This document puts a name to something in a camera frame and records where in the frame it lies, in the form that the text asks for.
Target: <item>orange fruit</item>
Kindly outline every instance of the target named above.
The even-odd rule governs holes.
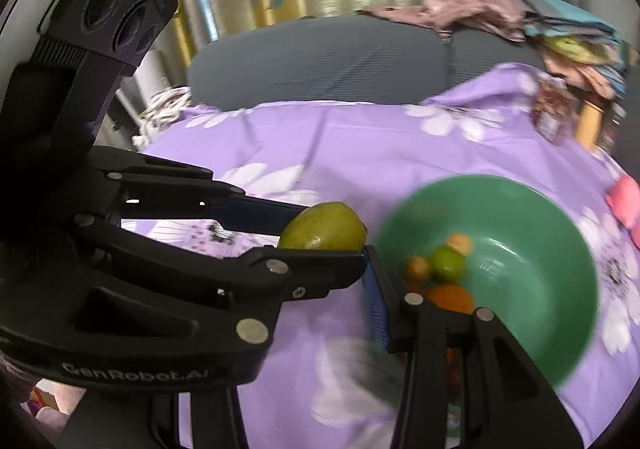
[[[474,299],[466,288],[451,283],[432,286],[422,293],[433,304],[464,314],[471,314],[476,309]]]
[[[426,281],[431,276],[431,265],[429,261],[421,255],[412,255],[406,260],[406,276],[418,281]]]
[[[462,384],[462,357],[460,350],[447,349],[447,393],[452,402],[459,399]]]
[[[473,252],[474,244],[467,235],[455,233],[447,238],[447,245],[452,249],[456,249],[462,255],[469,255]]]

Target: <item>small orange fruit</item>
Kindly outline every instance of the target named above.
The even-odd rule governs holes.
[[[460,285],[444,283],[432,286],[423,294],[433,304],[464,314],[471,314],[476,309],[474,299],[466,288]]]
[[[467,235],[455,233],[447,238],[447,245],[452,249],[456,249],[462,255],[469,255],[473,252],[474,244]]]
[[[418,281],[426,281],[431,276],[431,264],[421,255],[412,255],[406,260],[406,276]]]

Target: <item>folded clothes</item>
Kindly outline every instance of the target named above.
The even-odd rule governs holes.
[[[424,0],[418,6],[366,6],[359,13],[433,28],[445,42],[455,22],[521,42],[525,10],[521,0]]]
[[[569,25],[599,29],[611,35],[618,41],[616,28],[609,22],[591,12],[562,0],[523,0],[530,7],[530,12],[536,14],[546,25]]]
[[[626,95],[626,81],[620,71],[618,71],[610,64],[600,64],[598,66],[594,66],[594,68],[600,75],[605,77],[610,82],[613,89],[616,90],[616,94],[620,98],[624,98],[624,96]]]
[[[632,47],[628,42],[622,41],[622,47],[620,48],[620,54],[622,55],[622,61],[627,67],[636,66],[640,60],[640,54],[638,50]]]
[[[594,66],[572,61],[542,44],[538,46],[538,51],[542,60],[545,61],[547,71],[554,75],[564,76],[567,84],[587,92],[596,92],[604,98],[614,98],[616,96],[616,91],[609,79],[603,76]]]
[[[542,37],[547,48],[583,64],[623,64],[618,50],[609,44],[593,44],[575,37]]]
[[[611,34],[600,28],[571,24],[548,24],[536,16],[525,17],[524,33],[529,37],[544,35],[546,37],[576,36],[588,42],[610,42]]]

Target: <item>pink object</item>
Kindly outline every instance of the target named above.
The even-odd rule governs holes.
[[[433,28],[444,41],[449,39],[451,25],[459,22],[522,42],[526,9],[521,0],[424,0],[417,6],[366,6],[360,11],[389,21]]]
[[[537,48],[542,60],[545,61],[546,70],[550,74],[561,74],[566,77],[567,84],[587,92],[594,91],[604,98],[615,98],[616,92],[611,87],[611,83],[593,66],[572,61],[569,57],[543,45],[539,45]]]
[[[620,177],[616,184],[609,189],[604,199],[613,215],[627,229],[636,225],[636,216],[640,210],[640,188],[633,178],[629,175]],[[640,239],[640,228],[636,235]]]

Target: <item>green bowl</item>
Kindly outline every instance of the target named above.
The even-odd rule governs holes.
[[[385,268],[399,270],[407,257],[428,257],[452,233],[474,242],[463,286],[476,307],[494,310],[558,387],[580,361],[598,306],[593,261],[578,229],[525,185],[456,176],[404,201],[375,246]]]

